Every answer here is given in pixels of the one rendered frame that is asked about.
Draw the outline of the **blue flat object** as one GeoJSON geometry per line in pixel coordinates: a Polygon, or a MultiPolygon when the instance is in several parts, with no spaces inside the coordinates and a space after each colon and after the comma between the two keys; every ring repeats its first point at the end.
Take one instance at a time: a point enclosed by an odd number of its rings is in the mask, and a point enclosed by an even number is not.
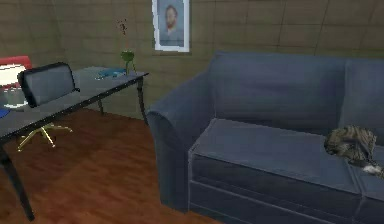
{"type": "Polygon", "coordinates": [[[115,78],[125,74],[126,70],[124,68],[108,68],[100,71],[96,77],[96,80],[102,80],[108,77],[115,78]]]}

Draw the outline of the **green vase with red flowers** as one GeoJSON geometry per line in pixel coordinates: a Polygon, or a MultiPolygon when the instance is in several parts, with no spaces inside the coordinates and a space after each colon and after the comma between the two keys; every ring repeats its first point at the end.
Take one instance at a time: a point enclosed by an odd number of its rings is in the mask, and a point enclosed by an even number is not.
{"type": "MultiPolygon", "coordinates": [[[[118,20],[117,23],[118,23],[118,28],[119,28],[120,32],[122,33],[122,35],[126,36],[127,35],[127,25],[126,25],[127,20],[121,19],[121,20],[118,20]]],[[[120,53],[120,56],[125,63],[126,75],[129,75],[131,69],[134,73],[137,73],[136,68],[135,68],[135,64],[134,64],[134,58],[135,58],[134,52],[132,50],[129,50],[128,48],[126,48],[125,50],[123,50],[120,53]]]]}

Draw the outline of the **striped tabby cat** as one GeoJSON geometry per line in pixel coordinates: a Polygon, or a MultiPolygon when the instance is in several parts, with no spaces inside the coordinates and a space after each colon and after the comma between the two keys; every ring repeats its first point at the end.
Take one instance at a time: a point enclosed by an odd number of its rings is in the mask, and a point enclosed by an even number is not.
{"type": "Polygon", "coordinates": [[[325,138],[329,155],[341,157],[363,172],[384,179],[384,168],[374,160],[377,136],[369,129],[347,125],[332,130],[325,138]]]}

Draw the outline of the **blue-grey sofa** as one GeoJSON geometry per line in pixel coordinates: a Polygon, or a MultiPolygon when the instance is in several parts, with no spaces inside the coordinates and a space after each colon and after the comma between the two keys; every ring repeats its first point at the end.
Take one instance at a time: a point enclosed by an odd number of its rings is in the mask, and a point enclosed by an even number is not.
{"type": "Polygon", "coordinates": [[[376,136],[384,59],[217,52],[152,104],[160,200],[223,224],[384,224],[384,179],[324,149],[334,129],[376,136]]]}

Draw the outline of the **black office chair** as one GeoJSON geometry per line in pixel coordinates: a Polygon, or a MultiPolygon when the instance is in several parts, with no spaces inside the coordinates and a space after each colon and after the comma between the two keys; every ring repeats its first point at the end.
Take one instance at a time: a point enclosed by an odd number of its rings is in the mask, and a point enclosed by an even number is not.
{"type": "Polygon", "coordinates": [[[80,91],[76,87],[70,66],[64,62],[24,70],[17,78],[27,101],[24,106],[26,110],[38,108],[72,92],[80,91]]]}

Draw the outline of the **red and white laptop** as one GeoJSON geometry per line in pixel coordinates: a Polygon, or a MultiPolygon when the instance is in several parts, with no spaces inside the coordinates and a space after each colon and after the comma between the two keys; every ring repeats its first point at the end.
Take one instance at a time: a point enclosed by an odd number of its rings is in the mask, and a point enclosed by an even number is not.
{"type": "Polygon", "coordinates": [[[18,88],[18,74],[32,68],[26,55],[0,58],[0,89],[18,88]]]}

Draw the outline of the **dark grey desk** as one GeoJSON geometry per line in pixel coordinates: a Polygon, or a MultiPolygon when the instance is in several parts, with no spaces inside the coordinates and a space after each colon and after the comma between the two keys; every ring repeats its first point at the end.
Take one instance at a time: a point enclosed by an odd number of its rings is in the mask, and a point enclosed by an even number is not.
{"type": "Polygon", "coordinates": [[[75,85],[79,91],[61,97],[40,107],[25,111],[11,111],[0,119],[0,167],[8,176],[19,199],[24,214],[29,221],[35,219],[34,212],[10,156],[4,145],[15,137],[54,122],[56,119],[77,111],[80,108],[100,101],[134,84],[137,85],[139,105],[143,118],[146,118],[143,100],[143,81],[148,72],[131,71],[128,75],[115,78],[98,79],[98,73],[104,67],[89,67],[74,72],[75,85]]]}

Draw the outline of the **framed portrait picture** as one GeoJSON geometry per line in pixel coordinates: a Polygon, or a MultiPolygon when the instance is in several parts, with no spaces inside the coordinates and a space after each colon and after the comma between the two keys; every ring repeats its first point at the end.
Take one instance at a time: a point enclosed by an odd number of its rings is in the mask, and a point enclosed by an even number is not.
{"type": "Polygon", "coordinates": [[[158,51],[190,50],[190,0],[152,0],[154,47],[158,51]]]}

